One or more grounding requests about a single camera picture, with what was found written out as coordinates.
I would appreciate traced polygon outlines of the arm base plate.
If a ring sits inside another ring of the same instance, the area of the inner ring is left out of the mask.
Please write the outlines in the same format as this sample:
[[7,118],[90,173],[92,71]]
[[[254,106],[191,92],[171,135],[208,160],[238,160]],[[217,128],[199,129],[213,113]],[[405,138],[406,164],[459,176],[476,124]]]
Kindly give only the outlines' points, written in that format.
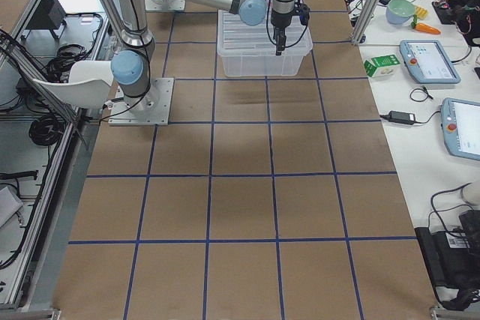
[[145,0],[145,9],[147,12],[170,13],[184,12],[184,0]]
[[115,98],[123,97],[123,100],[112,105],[108,123],[112,126],[168,125],[173,88],[173,78],[154,78],[149,92],[134,106],[137,100],[125,97],[117,85]]

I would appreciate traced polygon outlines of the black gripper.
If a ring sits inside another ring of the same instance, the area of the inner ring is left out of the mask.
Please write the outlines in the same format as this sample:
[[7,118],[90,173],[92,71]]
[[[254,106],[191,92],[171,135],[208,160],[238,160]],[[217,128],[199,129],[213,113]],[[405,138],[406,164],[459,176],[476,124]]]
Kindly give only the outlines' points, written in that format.
[[310,20],[310,8],[302,0],[273,0],[271,6],[271,24],[276,40],[275,55],[282,55],[285,50],[285,29],[290,26],[292,18],[298,16],[300,23],[307,26]]

